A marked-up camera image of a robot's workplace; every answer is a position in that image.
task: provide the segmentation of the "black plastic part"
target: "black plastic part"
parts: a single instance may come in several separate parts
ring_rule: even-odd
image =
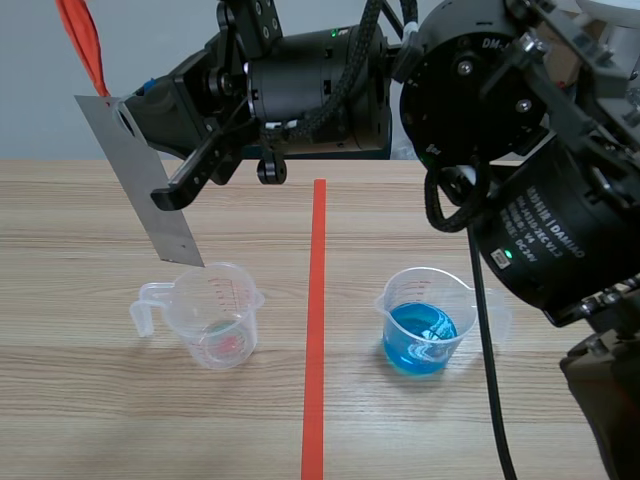
[[[391,78],[398,83],[406,82],[418,63],[424,57],[425,47],[418,32],[409,33],[409,38],[402,42],[400,51],[393,63]]]
[[[268,55],[274,42],[282,38],[275,1],[224,0],[222,3],[233,13],[247,59],[256,60]]]
[[[287,164],[280,152],[264,150],[258,162],[258,178],[263,185],[282,185],[287,180]]]
[[[611,354],[577,345],[560,362],[569,390],[596,438],[611,480],[636,480],[640,472],[640,342],[601,335]]]
[[[215,58],[201,50],[158,78],[146,93],[126,100],[150,147],[184,159],[208,134],[202,108],[211,101],[199,88],[199,74],[214,65]]]
[[[176,171],[168,188],[154,190],[151,198],[160,210],[189,206],[208,179],[226,185],[242,162],[242,146],[258,134],[255,122],[211,133]]]

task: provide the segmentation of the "measuring cup spout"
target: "measuring cup spout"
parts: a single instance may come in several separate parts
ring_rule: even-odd
[[[391,318],[391,313],[389,313],[389,311],[386,308],[384,308],[384,293],[380,295],[378,298],[376,298],[376,301],[373,302],[373,306],[382,315],[384,315],[387,318]]]
[[[262,306],[264,305],[264,302],[265,302],[264,295],[260,292],[256,292],[256,295],[253,300],[253,309],[258,310],[259,308],[262,308]]]
[[[129,314],[140,337],[153,335],[151,308],[167,308],[169,292],[173,287],[173,283],[147,283],[140,288],[139,299],[129,307]]]

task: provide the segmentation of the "measuring cup handle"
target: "measuring cup handle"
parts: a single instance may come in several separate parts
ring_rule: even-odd
[[[152,307],[166,308],[168,301],[162,301],[174,287],[173,283],[147,283],[140,288],[139,300],[129,307],[129,314],[140,337],[153,335]]]

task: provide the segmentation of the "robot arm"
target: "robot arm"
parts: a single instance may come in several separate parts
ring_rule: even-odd
[[[124,102],[132,133],[185,159],[155,204],[181,209],[207,180],[224,185],[245,145],[263,146],[266,184],[285,181],[284,153],[379,148],[391,78],[403,81],[430,223],[469,229],[494,274],[553,325],[589,322],[594,335],[561,368],[609,476],[637,478],[640,111],[627,76],[548,0],[447,0],[419,31],[405,1],[401,46],[382,36],[382,5],[367,1],[357,26],[287,37],[272,1],[221,2],[220,34]],[[580,104],[546,74],[541,22],[583,61]],[[545,113],[554,140],[519,168],[490,164],[530,152]],[[440,190],[460,207],[451,218]]]

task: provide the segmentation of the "gray wall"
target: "gray wall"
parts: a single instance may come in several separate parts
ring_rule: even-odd
[[[114,96],[164,75],[217,31],[216,0],[87,3],[100,35],[105,80]],[[277,0],[285,34],[356,24],[364,3]],[[420,0],[420,17],[439,3]],[[395,42],[386,21],[381,23]],[[73,99],[95,91],[53,0],[1,0],[0,73],[0,158],[103,158]],[[396,126],[399,91],[396,85]]]

